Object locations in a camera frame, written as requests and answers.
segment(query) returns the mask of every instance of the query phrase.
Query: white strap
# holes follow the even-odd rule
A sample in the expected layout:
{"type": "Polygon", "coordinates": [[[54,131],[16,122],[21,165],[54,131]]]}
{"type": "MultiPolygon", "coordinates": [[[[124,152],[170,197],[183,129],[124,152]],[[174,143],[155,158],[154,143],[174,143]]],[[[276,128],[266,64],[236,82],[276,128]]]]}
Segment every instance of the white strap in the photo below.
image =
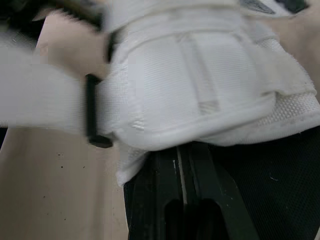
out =
{"type": "Polygon", "coordinates": [[[84,134],[81,83],[21,49],[0,47],[0,125],[84,134]]]}

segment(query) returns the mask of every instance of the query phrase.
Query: beige floor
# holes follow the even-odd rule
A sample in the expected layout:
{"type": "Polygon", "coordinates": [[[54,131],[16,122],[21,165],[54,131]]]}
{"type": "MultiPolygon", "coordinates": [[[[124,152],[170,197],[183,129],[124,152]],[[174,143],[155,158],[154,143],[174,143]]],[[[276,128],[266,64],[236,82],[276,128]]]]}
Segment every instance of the beige floor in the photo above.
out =
{"type": "MultiPolygon", "coordinates": [[[[296,17],[267,23],[320,90],[320,2],[312,2],[296,17]]],[[[104,40],[88,26],[50,16],[38,51],[79,79],[91,72],[103,77],[104,40]]],[[[97,149],[54,130],[10,129],[0,152],[0,239],[127,239],[116,165],[117,148],[97,149]]]]}

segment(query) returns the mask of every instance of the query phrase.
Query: black buckle loop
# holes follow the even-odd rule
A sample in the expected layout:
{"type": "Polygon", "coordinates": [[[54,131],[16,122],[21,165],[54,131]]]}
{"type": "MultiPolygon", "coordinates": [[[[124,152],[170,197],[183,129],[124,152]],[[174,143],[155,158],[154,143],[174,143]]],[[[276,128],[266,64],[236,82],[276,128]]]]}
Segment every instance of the black buckle loop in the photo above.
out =
{"type": "Polygon", "coordinates": [[[86,77],[85,97],[86,97],[86,136],[88,142],[98,148],[111,148],[112,141],[97,134],[97,110],[96,110],[96,85],[102,80],[93,74],[86,77]]]}

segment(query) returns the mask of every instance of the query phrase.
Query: black fabric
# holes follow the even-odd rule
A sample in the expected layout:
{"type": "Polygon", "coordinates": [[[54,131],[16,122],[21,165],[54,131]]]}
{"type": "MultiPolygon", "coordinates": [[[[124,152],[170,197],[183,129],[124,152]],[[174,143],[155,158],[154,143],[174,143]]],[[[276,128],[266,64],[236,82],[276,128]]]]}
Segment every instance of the black fabric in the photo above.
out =
{"type": "Polygon", "coordinates": [[[320,127],[271,142],[212,147],[261,240],[314,240],[320,226],[320,127]]]}
{"type": "Polygon", "coordinates": [[[132,200],[134,196],[136,178],[137,176],[128,181],[123,187],[126,221],[129,228],[131,225],[132,200]]]}

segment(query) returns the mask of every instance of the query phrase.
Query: white fabric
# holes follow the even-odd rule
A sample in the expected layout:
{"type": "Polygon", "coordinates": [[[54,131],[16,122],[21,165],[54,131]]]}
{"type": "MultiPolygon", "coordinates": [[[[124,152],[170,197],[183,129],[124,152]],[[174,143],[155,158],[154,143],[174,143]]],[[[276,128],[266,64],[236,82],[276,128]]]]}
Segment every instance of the white fabric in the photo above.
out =
{"type": "MultiPolygon", "coordinates": [[[[320,125],[316,91],[270,29],[235,9],[176,9],[122,29],[111,73],[97,87],[98,132],[122,142],[118,184],[148,151],[200,140],[251,144],[320,125]]],[[[83,134],[84,88],[0,45],[0,124],[83,134]]]]}
{"type": "Polygon", "coordinates": [[[31,55],[30,48],[10,45],[0,43],[0,126],[84,134],[85,92],[81,83],[31,55]]]}
{"type": "Polygon", "coordinates": [[[156,15],[161,12],[175,12],[179,9],[238,9],[247,16],[263,17],[287,17],[291,14],[282,8],[274,0],[113,0],[106,8],[104,28],[107,32],[113,32],[135,21],[156,15]],[[259,11],[263,5],[273,11],[259,11]]]}

